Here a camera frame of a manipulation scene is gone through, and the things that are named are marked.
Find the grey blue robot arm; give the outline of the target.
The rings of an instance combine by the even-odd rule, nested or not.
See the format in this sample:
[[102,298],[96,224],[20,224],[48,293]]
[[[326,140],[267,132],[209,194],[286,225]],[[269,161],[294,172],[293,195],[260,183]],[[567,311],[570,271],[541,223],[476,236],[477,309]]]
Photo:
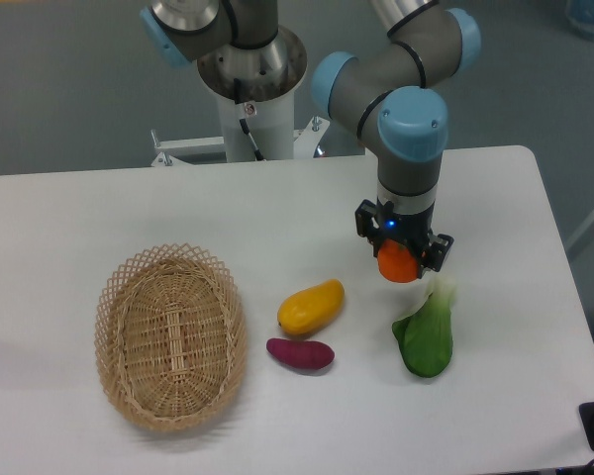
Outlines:
[[301,40],[278,20],[274,1],[152,1],[140,13],[172,66],[195,64],[220,110],[230,162],[294,156],[294,93],[311,82],[323,115],[377,159],[377,197],[355,211],[381,275],[408,283],[439,271],[452,246],[432,216],[448,137],[437,83],[481,50],[475,20],[437,1],[376,1],[387,48],[363,61],[337,51],[314,70]]

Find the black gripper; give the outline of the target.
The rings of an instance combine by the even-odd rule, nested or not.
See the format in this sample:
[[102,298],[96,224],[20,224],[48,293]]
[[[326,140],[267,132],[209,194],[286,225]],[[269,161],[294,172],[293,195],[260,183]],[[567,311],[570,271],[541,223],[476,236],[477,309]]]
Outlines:
[[401,214],[395,212],[390,201],[374,204],[363,200],[354,212],[356,233],[367,239],[374,257],[387,240],[401,244],[413,257],[420,257],[418,278],[422,279],[427,272],[442,271],[454,244],[452,236],[433,234],[434,207],[431,203],[420,213]]

